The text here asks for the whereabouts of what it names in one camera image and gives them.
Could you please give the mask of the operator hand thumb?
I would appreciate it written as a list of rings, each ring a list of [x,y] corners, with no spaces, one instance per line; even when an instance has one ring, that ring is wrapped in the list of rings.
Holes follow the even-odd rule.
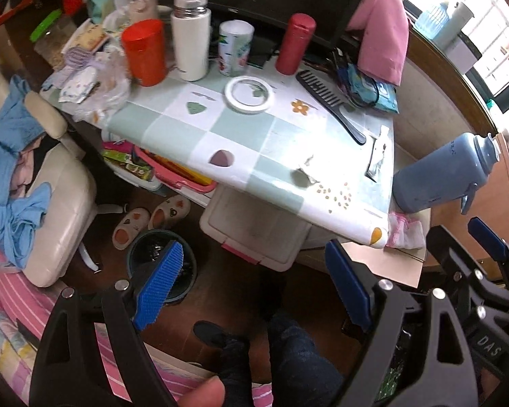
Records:
[[[206,380],[178,401],[180,407],[221,407],[225,400],[225,386],[218,376]]]

